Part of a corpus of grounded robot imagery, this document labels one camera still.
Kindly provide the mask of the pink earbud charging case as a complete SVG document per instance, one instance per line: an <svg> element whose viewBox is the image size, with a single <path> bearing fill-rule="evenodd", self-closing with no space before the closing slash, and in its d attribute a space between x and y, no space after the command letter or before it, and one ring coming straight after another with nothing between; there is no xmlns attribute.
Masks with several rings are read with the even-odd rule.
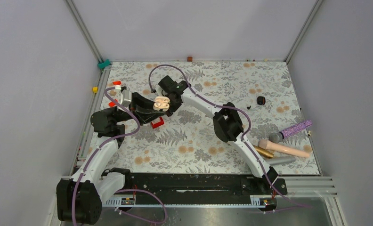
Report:
<svg viewBox="0 0 373 226"><path fill-rule="evenodd" d="M154 99L153 109L166 112L170 108L170 99L164 96L158 96Z"/></svg>

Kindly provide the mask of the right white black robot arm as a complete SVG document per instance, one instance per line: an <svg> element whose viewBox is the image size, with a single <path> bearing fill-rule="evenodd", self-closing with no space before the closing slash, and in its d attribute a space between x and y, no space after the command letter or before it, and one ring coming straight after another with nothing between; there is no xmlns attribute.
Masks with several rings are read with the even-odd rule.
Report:
<svg viewBox="0 0 373 226"><path fill-rule="evenodd" d="M239 113L246 115L244 111L236 108L231 102L224 105L216 104L193 90L188 82L181 81L177 83L169 76L161 79L158 87L170 99L171 112L175 111L176 106L186 104L212 118L216 136L239 152L252 175L258 179L257 188L261 193L276 193L282 197L287 194L285 181L260 156L254 145L247 138L247 132L243 129L243 123L239 115Z"/></svg>

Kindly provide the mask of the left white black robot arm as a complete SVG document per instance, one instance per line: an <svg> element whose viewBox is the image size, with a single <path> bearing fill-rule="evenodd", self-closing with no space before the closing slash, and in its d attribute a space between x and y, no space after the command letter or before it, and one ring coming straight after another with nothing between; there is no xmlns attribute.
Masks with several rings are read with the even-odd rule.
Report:
<svg viewBox="0 0 373 226"><path fill-rule="evenodd" d="M95 112L90 118L100 144L69 179L61 179L56 187L60 221L95 224L103 205L115 193L136 193L129 169L107 169L106 166L125 137L166 114L170 100L156 97L151 101L134 92L129 93L127 99L114 99L112 103L112 107Z"/></svg>

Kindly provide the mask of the black earbud case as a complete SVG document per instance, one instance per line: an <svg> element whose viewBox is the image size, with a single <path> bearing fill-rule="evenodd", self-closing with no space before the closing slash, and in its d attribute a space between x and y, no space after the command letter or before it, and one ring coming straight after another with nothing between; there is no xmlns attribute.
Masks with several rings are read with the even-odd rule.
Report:
<svg viewBox="0 0 373 226"><path fill-rule="evenodd" d="M266 98L263 97L263 96L259 96L259 97L257 97L256 102L257 102L258 105L265 105Z"/></svg>

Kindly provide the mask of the red box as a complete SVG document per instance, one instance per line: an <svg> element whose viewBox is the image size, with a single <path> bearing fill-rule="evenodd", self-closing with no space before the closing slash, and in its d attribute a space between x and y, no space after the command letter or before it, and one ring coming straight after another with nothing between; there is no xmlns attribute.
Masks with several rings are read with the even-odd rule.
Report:
<svg viewBox="0 0 373 226"><path fill-rule="evenodd" d="M156 128L164 125L164 120L161 116L159 116L157 119L154 119L153 121L151 121L150 124L151 124L153 129L156 129Z"/></svg>

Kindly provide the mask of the teal block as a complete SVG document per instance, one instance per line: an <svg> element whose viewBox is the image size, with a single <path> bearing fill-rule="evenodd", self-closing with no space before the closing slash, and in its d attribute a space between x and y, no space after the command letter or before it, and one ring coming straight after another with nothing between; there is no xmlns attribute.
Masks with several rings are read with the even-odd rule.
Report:
<svg viewBox="0 0 373 226"><path fill-rule="evenodd" d="M111 65L111 61L109 59L97 64L99 69L104 69L109 65Z"/></svg>

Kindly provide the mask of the floral table mat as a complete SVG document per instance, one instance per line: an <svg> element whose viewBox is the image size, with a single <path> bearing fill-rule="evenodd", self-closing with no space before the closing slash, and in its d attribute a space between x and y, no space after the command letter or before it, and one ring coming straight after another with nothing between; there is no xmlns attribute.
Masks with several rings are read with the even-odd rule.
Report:
<svg viewBox="0 0 373 226"><path fill-rule="evenodd" d="M187 78L193 89L214 103L233 103L241 115L247 138L254 145L272 133L302 122L300 106L284 62L114 62L107 86L121 81L132 92L150 100L150 86L164 76ZM258 105L257 97L266 98ZM212 119L182 105L164 125L143 125L126 137L107 168L142 173L249 174L250 169L231 145L214 133Z"/></svg>

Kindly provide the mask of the pink microphone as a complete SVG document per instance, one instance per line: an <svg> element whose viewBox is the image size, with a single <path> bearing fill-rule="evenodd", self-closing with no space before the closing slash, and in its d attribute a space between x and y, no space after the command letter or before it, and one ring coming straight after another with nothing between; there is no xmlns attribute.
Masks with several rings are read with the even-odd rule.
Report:
<svg viewBox="0 0 373 226"><path fill-rule="evenodd" d="M261 147L261 148L264 148L264 149L268 149L268 150L272 150L272 151L276 151L276 152L280 152L280 153L284 153L284 154L288 154L288 155L293 155L293 156L297 156L297 157L302 157L302 158L309 158L310 157L310 154L303 151L303 150L298 150L298 149L295 149L295 148L291 148L291 147L287 147L287 146L284 146L284 145L280 145L280 144L276 144L276 143L273 143L269 140L266 140L266 139L262 139L258 142L258 146Z"/></svg>

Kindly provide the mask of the gold microphone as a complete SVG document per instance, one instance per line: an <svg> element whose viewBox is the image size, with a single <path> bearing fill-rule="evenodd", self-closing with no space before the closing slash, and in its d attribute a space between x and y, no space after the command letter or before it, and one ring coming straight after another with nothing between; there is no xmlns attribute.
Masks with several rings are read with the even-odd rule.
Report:
<svg viewBox="0 0 373 226"><path fill-rule="evenodd" d="M261 147L256 146L256 145L254 145L253 147L255 148L255 150L256 150L256 151L257 151L261 156L263 156L263 157L265 157L265 158L269 158L269 159L271 159L271 158L274 157L274 154L273 154L273 153L271 153L270 151L268 151L268 150L266 150L266 149L264 149L264 148L261 148Z"/></svg>

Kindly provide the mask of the purple glitter microphone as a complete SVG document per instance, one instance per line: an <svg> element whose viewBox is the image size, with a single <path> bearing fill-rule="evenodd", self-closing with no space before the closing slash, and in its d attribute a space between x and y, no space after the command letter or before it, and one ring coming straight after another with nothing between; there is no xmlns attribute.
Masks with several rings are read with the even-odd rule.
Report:
<svg viewBox="0 0 373 226"><path fill-rule="evenodd" d="M312 126L312 121L311 120L305 120L305 121L302 121L298 124L295 124L295 125L292 125L286 129L283 129L277 133L272 133L270 134L269 136L269 141L273 142L273 143L280 143L281 141L283 141L284 139L292 136L292 135L295 135L305 129L307 129L308 127Z"/></svg>

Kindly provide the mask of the grey microphone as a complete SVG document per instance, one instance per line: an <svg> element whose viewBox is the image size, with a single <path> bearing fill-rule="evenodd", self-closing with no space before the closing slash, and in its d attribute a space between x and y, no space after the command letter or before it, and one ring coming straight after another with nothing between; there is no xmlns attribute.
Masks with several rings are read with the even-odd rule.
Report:
<svg viewBox="0 0 373 226"><path fill-rule="evenodd" d="M270 158L265 160L271 166L275 165L282 165L282 164L290 164L296 161L296 158L293 156L285 156L285 157L277 157L277 158Z"/></svg>

